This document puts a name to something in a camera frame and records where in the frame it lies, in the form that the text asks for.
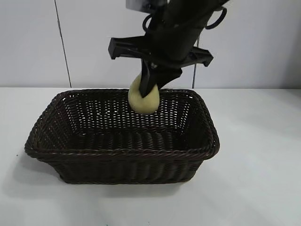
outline wicker basket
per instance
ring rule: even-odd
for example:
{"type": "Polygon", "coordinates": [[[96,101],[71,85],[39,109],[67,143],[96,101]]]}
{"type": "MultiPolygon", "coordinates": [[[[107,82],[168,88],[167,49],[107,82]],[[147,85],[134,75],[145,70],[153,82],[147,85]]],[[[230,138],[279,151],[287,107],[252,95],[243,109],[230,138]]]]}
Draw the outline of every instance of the wicker basket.
{"type": "Polygon", "coordinates": [[[25,144],[32,158],[72,184],[166,184],[190,180],[219,139],[201,97],[191,90],[160,92],[160,107],[140,115],[128,90],[58,94],[25,144]]]}

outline black bracket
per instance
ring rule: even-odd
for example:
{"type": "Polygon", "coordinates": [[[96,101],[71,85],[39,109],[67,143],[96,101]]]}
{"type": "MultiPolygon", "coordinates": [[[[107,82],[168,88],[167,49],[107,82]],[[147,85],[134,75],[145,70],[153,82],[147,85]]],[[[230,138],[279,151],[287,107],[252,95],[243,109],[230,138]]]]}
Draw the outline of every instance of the black bracket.
{"type": "Polygon", "coordinates": [[[187,57],[182,61],[168,60],[167,57],[156,56],[149,46],[145,36],[130,38],[111,38],[109,44],[109,53],[114,60],[117,57],[140,58],[145,61],[153,62],[155,65],[162,65],[168,68],[179,69],[194,64],[203,64],[208,67],[213,56],[208,50],[193,47],[187,57]]]}

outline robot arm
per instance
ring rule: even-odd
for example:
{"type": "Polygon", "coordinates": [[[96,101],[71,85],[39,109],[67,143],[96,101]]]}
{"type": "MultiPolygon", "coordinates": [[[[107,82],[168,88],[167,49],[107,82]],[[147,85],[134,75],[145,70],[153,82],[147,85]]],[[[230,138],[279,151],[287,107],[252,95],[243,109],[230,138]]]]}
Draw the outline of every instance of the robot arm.
{"type": "Polygon", "coordinates": [[[216,27],[226,16],[223,5],[229,0],[141,0],[139,11],[150,13],[143,21],[144,36],[111,38],[109,53],[117,57],[140,58],[142,73],[139,91],[147,96],[157,84],[162,88],[182,74],[182,67],[208,66],[213,56],[194,47],[203,29],[216,27]],[[215,11],[220,18],[207,25],[215,11]]]}

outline woven basket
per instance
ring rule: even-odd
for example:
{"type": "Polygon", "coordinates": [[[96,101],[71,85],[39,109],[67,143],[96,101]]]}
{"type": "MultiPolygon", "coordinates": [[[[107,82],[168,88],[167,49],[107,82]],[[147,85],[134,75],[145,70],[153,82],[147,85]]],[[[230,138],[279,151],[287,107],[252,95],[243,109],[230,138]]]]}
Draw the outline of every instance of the woven basket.
{"type": "Polygon", "coordinates": [[[72,184],[166,184],[190,180],[219,139],[201,97],[160,92],[152,115],[131,110],[125,89],[58,94],[25,144],[32,158],[72,184]]]}

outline yellow ball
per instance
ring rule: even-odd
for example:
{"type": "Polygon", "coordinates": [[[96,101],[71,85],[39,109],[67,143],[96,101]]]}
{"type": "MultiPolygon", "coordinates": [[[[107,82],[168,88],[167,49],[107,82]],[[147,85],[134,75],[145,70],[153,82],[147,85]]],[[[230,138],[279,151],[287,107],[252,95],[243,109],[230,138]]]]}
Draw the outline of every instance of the yellow ball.
{"type": "Polygon", "coordinates": [[[152,114],[158,110],[160,104],[158,86],[155,85],[151,92],[143,98],[139,91],[140,82],[141,74],[136,77],[130,86],[128,102],[135,112],[140,114],[152,114]]]}

